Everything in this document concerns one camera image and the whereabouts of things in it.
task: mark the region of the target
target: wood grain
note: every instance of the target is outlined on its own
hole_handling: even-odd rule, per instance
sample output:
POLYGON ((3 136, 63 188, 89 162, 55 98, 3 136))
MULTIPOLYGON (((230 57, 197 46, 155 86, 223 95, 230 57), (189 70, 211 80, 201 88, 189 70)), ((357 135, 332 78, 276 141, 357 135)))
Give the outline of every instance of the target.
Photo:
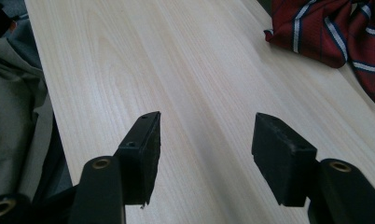
POLYGON ((251 0, 26 0, 68 166, 112 155, 142 114, 162 113, 151 204, 128 223, 308 223, 278 206, 250 147, 256 112, 293 127, 318 159, 375 186, 375 104, 351 68, 270 46, 251 0))

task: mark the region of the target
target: metal ring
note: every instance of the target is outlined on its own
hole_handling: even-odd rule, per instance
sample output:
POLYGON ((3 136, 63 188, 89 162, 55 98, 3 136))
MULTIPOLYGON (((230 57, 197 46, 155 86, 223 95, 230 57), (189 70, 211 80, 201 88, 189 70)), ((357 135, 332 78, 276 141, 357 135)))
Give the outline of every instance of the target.
POLYGON ((7 214, 16 206, 16 200, 7 199, 0 202, 0 217, 7 214))
POLYGON ((95 161, 92 164, 92 168, 97 169, 97 170, 103 169, 106 166, 108 166, 110 163, 111 163, 111 160, 109 159, 99 159, 98 161, 95 161))
POLYGON ((340 172, 349 173, 352 171, 351 167, 343 162, 333 161, 329 165, 340 172))

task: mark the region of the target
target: red necktie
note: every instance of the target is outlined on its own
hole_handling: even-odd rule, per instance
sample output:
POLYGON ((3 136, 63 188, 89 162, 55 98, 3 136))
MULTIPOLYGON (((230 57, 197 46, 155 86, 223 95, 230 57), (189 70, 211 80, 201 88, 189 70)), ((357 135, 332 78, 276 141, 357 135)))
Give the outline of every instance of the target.
POLYGON ((375 101, 375 0, 272 0, 272 44, 331 67, 352 63, 363 89, 375 101))

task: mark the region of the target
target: black plastic part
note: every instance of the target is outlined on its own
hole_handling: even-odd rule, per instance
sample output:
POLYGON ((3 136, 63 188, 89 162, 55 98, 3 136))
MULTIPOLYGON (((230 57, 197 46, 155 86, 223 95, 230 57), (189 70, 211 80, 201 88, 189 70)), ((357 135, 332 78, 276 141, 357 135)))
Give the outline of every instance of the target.
POLYGON ((28 197, 22 194, 0 196, 0 224, 31 223, 32 206, 28 197))
POLYGON ((335 223, 375 223, 375 188, 346 161, 320 162, 318 183, 335 223))
POLYGON ((304 206, 316 151, 280 119, 257 113, 252 155, 278 204, 304 206))
POLYGON ((334 224, 335 222, 325 201, 324 194, 320 189, 320 184, 317 183, 318 169, 316 169, 315 173, 312 173, 313 182, 309 190, 309 198, 311 201, 307 212, 308 217, 311 224, 334 224))
POLYGON ((118 159, 99 157, 88 161, 83 168, 69 224, 120 224, 122 212, 122 184, 118 159))
POLYGON ((77 186, 58 193, 42 203, 35 203, 35 223, 66 224, 74 203, 77 186))
POLYGON ((141 116, 115 157, 120 161, 125 204, 149 203, 160 158, 160 112, 141 116))

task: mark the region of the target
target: cloth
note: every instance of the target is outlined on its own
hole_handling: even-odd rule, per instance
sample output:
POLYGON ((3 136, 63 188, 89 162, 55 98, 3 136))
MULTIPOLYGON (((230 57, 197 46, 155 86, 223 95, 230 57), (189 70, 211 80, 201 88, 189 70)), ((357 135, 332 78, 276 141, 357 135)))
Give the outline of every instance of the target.
POLYGON ((350 23, 348 53, 356 77, 375 102, 375 1, 359 4, 350 23))
POLYGON ((53 119, 50 148, 42 170, 40 182, 32 200, 33 204, 42 203, 51 196, 73 186, 55 119, 53 119))
MULTIPOLYGON (((18 24, 16 35, 28 24, 18 24)), ((33 198, 49 148, 53 111, 43 72, 9 41, 15 48, 24 43, 14 34, 0 38, 0 194, 33 198)))
POLYGON ((350 61, 375 101, 375 0, 351 11, 351 0, 272 0, 266 40, 334 68, 350 61))
POLYGON ((0 0, 0 5, 7 16, 15 21, 27 14, 24 0, 0 0))
POLYGON ((18 21, 18 24, 12 34, 7 32, 4 37, 23 60, 35 68, 42 69, 30 20, 18 21))

